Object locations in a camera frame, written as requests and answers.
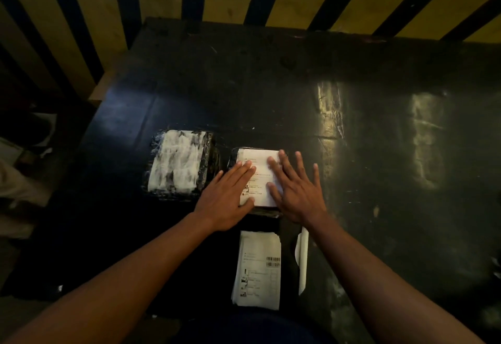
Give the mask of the stack of white label sheets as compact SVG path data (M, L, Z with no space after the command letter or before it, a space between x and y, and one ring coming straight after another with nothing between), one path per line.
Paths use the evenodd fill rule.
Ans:
M277 311L280 290L279 236L272 232L241 231L232 303Z

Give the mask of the black parcel with white wrap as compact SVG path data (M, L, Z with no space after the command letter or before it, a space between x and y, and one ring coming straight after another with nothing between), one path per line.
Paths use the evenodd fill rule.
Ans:
M221 170L213 132L163 130L151 146L142 188L160 200L196 201Z

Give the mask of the person's left hand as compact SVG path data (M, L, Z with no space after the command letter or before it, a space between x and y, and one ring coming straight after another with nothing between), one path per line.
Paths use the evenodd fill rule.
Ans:
M204 193L203 190L194 209L197 221L209 234L216 231L227 231L243 218L236 216L243 189L225 186L225 174L228 171L223 172L223 176L209 193Z

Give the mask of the person's dark blue clothing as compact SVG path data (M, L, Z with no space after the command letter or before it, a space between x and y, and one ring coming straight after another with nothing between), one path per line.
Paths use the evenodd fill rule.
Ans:
M310 321L251 308L181 324L169 344L339 344Z

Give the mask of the person's left forearm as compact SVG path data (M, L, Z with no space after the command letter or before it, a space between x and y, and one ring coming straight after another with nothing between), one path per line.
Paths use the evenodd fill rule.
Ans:
M214 232L191 213L175 226L50 305L4 344L118 344L173 272Z

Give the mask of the person's right hand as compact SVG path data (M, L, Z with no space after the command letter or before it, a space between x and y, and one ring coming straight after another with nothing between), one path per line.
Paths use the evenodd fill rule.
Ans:
M269 157L267 161L284 192L285 211L281 211L282 214L307 229L315 229L327 221L329 214L323 193L319 193L314 186L314 179L311 181L306 173L302 154L296 151L295 156L297 167L294 169L300 177L298 182L288 182L287 177L285 177L285 182L281 182L280 178L284 175L281 166L272 157Z

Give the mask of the beige fabric bundle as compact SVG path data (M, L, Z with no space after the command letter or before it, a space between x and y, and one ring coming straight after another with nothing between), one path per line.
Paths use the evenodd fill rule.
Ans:
M0 158L0 198L46 207L52 191Z

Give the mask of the white printed shipping label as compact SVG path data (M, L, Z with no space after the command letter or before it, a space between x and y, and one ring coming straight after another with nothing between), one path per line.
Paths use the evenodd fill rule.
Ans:
M236 160L242 162L252 162L255 166L254 175L245 185L240 196L240 205L245 204L249 198L254 199L254 207L257 208L277 208L275 201L270 195L267 187L268 183L274 183L277 190L282 193L281 185L279 184L274 172L269 167L268 158L272 157L275 162L281 165L279 161L279 151L254 149L254 148L239 148L236 154Z

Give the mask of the person's right forearm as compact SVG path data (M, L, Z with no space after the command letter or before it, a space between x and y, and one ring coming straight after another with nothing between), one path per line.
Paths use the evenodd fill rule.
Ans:
M408 284L325 211L301 215L374 341L379 344L485 344Z

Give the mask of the white backing paper strip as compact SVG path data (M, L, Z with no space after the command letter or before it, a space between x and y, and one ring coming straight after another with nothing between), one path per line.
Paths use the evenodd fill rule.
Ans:
M298 295L301 295L306 288L308 249L309 249L309 231L305 227L302 227L301 233L299 233L297 236L296 248L294 251L296 263L299 268Z

